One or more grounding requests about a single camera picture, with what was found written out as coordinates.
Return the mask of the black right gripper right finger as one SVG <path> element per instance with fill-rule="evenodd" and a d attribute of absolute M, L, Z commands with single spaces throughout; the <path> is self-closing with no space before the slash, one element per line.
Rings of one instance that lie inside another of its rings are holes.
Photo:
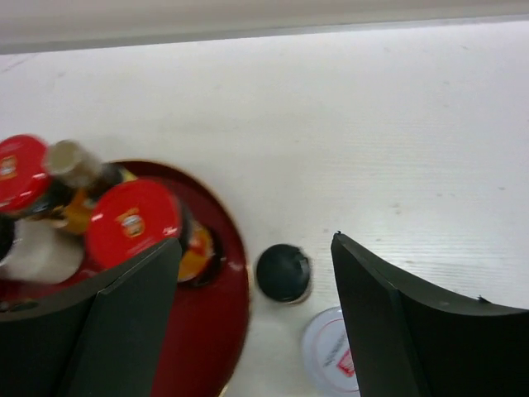
<path fill-rule="evenodd" d="M 401 270 L 338 232 L 331 256 L 363 396 L 525 396 L 528 312 Z"/>

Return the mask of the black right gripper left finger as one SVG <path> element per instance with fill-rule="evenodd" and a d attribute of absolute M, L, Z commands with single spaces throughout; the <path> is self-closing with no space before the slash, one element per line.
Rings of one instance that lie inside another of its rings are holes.
<path fill-rule="evenodd" d="M 173 238 L 1 315 L 3 396 L 148 396 L 177 289 Z"/>

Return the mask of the white lid seasoning jar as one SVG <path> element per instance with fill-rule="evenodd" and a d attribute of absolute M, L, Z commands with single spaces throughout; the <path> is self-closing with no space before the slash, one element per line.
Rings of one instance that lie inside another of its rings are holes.
<path fill-rule="evenodd" d="M 322 311 L 307 324 L 301 349 L 305 371 L 324 396 L 360 396 L 340 307 Z"/>

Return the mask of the clear salt shaker black top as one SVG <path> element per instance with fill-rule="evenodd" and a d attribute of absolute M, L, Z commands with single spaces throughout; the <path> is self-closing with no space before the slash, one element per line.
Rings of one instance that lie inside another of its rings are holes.
<path fill-rule="evenodd" d="M 56 285 L 78 271 L 83 257 L 77 237 L 45 222 L 1 216 L 2 280 Z"/>

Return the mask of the black cap pepper bottle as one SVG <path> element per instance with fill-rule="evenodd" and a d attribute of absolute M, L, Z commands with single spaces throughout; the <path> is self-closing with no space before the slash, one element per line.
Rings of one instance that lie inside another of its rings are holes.
<path fill-rule="evenodd" d="M 312 292 L 312 264 L 298 246 L 275 244 L 265 249 L 255 264 L 260 292 L 277 304 L 300 304 Z"/>

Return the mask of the yellow label oil bottle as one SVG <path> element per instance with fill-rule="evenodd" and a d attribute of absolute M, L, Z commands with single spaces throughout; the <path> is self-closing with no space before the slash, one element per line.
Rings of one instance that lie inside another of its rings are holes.
<path fill-rule="evenodd" d="M 79 142 L 62 140 L 48 147 L 43 160 L 48 175 L 67 186 L 73 197 L 52 224 L 74 235 L 86 232 L 97 201 L 114 186 L 136 179 L 127 168 L 102 161 Z"/>

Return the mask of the red lid sauce jar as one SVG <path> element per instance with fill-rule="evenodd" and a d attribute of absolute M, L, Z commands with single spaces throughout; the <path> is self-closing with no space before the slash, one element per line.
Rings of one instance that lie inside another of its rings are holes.
<path fill-rule="evenodd" d="M 43 166 L 47 148 L 38 136 L 26 134 L 1 142 L 1 213 L 24 218 L 46 195 L 52 183 Z"/>

